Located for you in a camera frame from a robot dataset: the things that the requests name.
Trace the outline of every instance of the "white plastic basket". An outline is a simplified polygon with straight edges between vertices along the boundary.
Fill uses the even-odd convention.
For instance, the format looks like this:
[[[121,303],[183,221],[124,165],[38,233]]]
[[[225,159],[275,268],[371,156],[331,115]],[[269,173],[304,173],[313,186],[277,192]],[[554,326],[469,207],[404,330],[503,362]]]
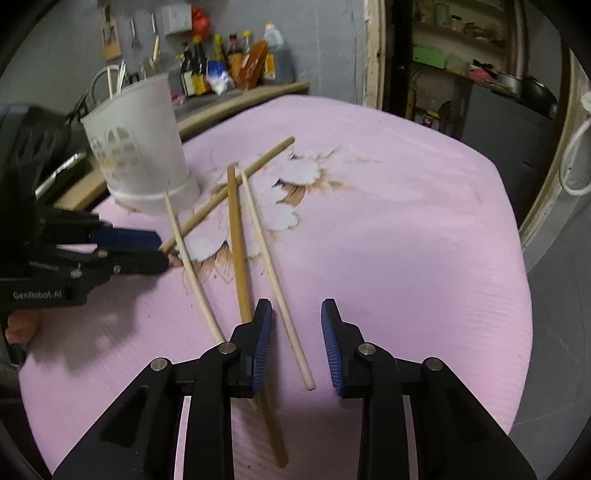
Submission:
[[[115,200],[143,213],[176,212],[199,198],[185,162],[168,74],[134,83],[82,119],[90,147]]]

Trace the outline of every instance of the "bamboo chopstick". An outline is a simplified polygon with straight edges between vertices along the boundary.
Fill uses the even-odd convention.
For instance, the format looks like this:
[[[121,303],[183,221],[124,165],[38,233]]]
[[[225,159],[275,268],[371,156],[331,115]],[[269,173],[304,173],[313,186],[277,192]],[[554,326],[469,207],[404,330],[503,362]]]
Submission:
[[[291,348],[294,351],[295,360],[297,361],[298,367],[300,369],[300,374],[302,376],[302,379],[304,380],[306,388],[308,390],[314,390],[316,388],[316,385],[314,383],[314,378],[312,377],[312,371],[310,370],[310,366],[308,365],[308,360],[306,360],[304,350],[301,346],[300,338],[298,337],[296,327],[294,326],[293,320],[291,319],[289,308],[287,307],[287,302],[285,301],[285,297],[283,296],[283,292],[281,291],[281,286],[279,285],[279,280],[277,279],[277,273],[275,272],[275,268],[273,267],[273,261],[271,260],[271,254],[269,253],[267,242],[265,241],[265,236],[262,232],[261,222],[256,213],[256,206],[254,199],[252,198],[251,188],[248,185],[248,178],[246,175],[244,175],[244,173],[242,173],[242,184],[244,185],[244,193],[246,193],[246,199],[251,214],[252,224],[255,228],[256,239],[258,240],[259,247],[261,249],[261,254],[263,260],[265,261],[265,267],[267,270],[267,274],[269,275],[271,287],[273,288],[275,297],[277,297],[279,311],[281,312],[283,324],[285,325],[285,329],[287,330],[287,336],[289,337]]]
[[[234,262],[234,276],[236,278],[236,292],[238,294],[238,307],[240,309],[242,323],[248,323],[252,320],[252,299],[248,283],[249,275],[243,241],[240,197],[234,165],[228,167],[228,208],[230,210],[230,238],[232,240],[232,258]],[[256,394],[256,400],[261,408],[262,418],[267,427],[275,464],[283,468],[288,462],[287,450],[277,419],[271,411],[264,385]]]
[[[193,292],[197,297],[197,301],[199,302],[199,306],[201,307],[201,312],[205,317],[205,322],[209,327],[209,331],[212,333],[214,340],[217,343],[225,342],[223,337],[222,331],[220,327],[216,323],[216,319],[213,316],[212,308],[209,306],[207,302],[207,298],[205,298],[205,294],[203,289],[201,288],[201,284],[197,279],[197,275],[195,274],[195,270],[193,268],[193,264],[191,263],[191,259],[189,258],[189,253],[187,252],[187,247],[184,244],[183,237],[181,236],[181,232],[178,228],[177,219],[174,217],[173,207],[170,205],[170,199],[168,198],[168,192],[164,192],[164,202],[166,203],[166,211],[168,212],[168,219],[170,220],[170,225],[173,228],[174,237],[177,241],[178,250],[181,254],[181,259],[183,260],[183,265],[185,267],[185,271],[187,275],[189,275],[189,282],[191,282],[191,286],[193,287]]]
[[[232,258],[236,278],[236,293],[242,323],[252,320],[252,300],[248,288],[246,273],[246,252],[240,213],[240,197],[234,165],[228,166],[228,208],[230,210],[230,239],[232,240]]]
[[[259,158],[256,162],[252,165],[248,166],[245,169],[244,173],[246,173],[246,177],[250,177],[254,172],[258,171],[264,165],[269,163],[271,159],[279,155],[283,152],[287,147],[289,147],[296,139],[294,137],[286,138],[283,142],[278,144],[276,147],[269,150],[265,153],[261,158]],[[238,186],[242,183],[242,177],[236,178],[236,183]],[[185,237],[191,230],[193,230],[197,225],[199,225],[203,219],[216,207],[218,206],[226,197],[228,196],[228,187],[224,187],[218,193],[216,193],[213,198],[207,202],[195,215],[193,215],[187,223],[185,223],[181,229],[180,233],[182,237]],[[177,240],[175,238],[171,238],[168,242],[166,242],[160,250],[165,254],[169,254],[172,249],[174,248]]]

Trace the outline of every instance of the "cooking pot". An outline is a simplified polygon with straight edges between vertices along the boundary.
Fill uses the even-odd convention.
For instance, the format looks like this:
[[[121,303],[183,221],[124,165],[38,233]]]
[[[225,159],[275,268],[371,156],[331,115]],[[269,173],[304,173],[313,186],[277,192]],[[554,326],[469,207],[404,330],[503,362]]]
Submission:
[[[496,81],[517,96],[521,94],[521,81],[519,78],[513,77],[513,75],[505,72],[497,72]]]
[[[526,106],[544,116],[549,116],[557,103],[550,89],[531,75],[521,78],[521,99]]]

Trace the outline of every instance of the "white cable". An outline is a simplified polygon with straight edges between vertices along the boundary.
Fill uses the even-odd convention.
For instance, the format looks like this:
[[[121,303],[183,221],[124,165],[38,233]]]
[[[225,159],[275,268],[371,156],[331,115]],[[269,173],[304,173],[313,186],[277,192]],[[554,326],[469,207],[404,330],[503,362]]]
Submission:
[[[582,98],[581,102],[585,109],[591,113],[591,92],[587,92]],[[585,186],[582,189],[572,189],[566,184],[566,159],[570,158],[571,153],[574,150],[574,154],[576,155],[579,151],[580,140],[582,136],[587,132],[587,130],[591,127],[591,118],[587,118],[576,133],[570,139],[569,144],[567,145],[566,149],[564,150],[564,155],[560,159],[560,168],[558,169],[558,180],[560,181],[560,186],[562,189],[573,197],[582,197],[583,195],[587,195],[591,193],[591,183]]]

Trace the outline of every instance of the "screw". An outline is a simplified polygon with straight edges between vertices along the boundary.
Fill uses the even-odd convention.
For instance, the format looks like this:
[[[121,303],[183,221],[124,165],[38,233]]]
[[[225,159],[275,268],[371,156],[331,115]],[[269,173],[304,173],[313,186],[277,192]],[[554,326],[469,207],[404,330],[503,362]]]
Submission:
[[[432,370],[434,372],[439,372],[440,370],[443,370],[443,362],[438,358],[435,358],[434,356],[432,356],[431,358],[427,358],[425,364],[427,365],[427,368],[429,370]]]
[[[357,350],[359,350],[359,353],[362,355],[373,355],[375,353],[375,345],[372,345],[371,343],[362,343],[357,347]]]
[[[232,353],[234,350],[236,350],[236,345],[234,345],[232,342],[223,342],[219,347],[217,347],[217,349],[220,351],[220,353],[227,355],[228,353]]]
[[[166,368],[168,361],[165,358],[155,358],[150,362],[150,368],[154,371],[160,371]]]

